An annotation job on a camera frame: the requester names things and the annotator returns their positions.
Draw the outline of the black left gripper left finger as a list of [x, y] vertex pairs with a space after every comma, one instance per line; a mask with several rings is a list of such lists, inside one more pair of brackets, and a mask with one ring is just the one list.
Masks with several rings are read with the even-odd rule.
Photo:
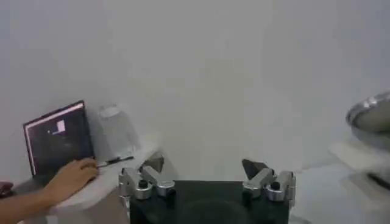
[[118, 189], [121, 198], [133, 197], [148, 200], [152, 193], [169, 198], [176, 194], [176, 182], [162, 173], [165, 158], [154, 153], [139, 168], [123, 167], [118, 175]]

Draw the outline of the person's hand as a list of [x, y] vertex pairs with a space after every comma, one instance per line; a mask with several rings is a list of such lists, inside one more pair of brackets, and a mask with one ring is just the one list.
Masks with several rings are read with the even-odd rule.
[[71, 161], [44, 187], [44, 197], [50, 205], [57, 205], [80, 191], [98, 174], [97, 164], [93, 158]]

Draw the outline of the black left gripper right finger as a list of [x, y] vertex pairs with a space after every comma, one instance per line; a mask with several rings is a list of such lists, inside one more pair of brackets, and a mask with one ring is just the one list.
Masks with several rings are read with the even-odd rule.
[[241, 164], [248, 180], [243, 182], [243, 197], [247, 201], [265, 193], [270, 201], [295, 201], [296, 176], [292, 171], [276, 174], [265, 163], [242, 159]]

